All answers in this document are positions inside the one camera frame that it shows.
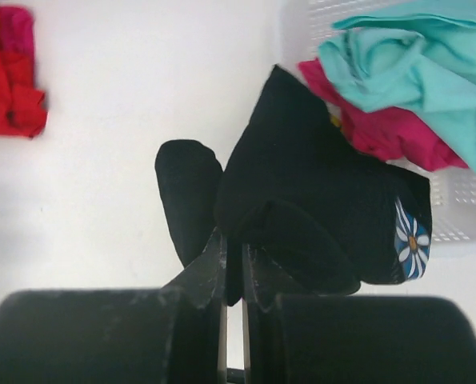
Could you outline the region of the white plastic basket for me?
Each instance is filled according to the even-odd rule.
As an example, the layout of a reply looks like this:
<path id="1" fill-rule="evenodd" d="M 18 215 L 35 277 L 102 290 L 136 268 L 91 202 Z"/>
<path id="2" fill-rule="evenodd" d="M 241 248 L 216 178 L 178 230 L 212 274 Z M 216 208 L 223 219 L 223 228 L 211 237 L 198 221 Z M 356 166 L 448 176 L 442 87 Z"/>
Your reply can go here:
<path id="1" fill-rule="evenodd" d="M 476 242 L 476 1 L 281 1 L 277 40 L 355 149 L 430 180 L 434 242 Z"/>

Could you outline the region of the black daisy t-shirt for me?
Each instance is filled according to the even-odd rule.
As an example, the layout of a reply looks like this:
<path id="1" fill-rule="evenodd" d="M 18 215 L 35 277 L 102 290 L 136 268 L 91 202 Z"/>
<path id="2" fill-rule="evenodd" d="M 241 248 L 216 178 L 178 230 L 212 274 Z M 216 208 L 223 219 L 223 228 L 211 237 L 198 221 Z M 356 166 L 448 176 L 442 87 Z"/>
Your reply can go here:
<path id="1" fill-rule="evenodd" d="M 323 100 L 275 66 L 222 165 L 196 140 L 163 143 L 158 190 L 184 266 L 214 232 L 262 250 L 314 294 L 421 278 L 430 259 L 430 182 L 356 151 Z"/>

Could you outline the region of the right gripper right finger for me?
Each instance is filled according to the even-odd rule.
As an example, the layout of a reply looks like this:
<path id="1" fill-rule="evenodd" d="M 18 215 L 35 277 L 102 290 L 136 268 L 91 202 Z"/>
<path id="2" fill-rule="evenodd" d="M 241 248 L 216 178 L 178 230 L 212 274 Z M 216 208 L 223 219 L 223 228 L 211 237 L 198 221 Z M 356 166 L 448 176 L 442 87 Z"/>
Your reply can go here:
<path id="1" fill-rule="evenodd" d="M 317 296 L 242 251 L 248 383 L 473 383 L 476 338 L 432 297 Z"/>

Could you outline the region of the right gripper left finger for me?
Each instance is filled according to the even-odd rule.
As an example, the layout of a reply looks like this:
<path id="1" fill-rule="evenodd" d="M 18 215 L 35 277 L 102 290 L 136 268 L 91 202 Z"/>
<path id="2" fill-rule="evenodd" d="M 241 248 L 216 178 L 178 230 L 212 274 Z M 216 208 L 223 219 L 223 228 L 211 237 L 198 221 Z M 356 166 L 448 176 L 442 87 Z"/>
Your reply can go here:
<path id="1" fill-rule="evenodd" d="M 224 238 L 161 288 L 21 290 L 0 303 L 0 383 L 221 383 Z"/>

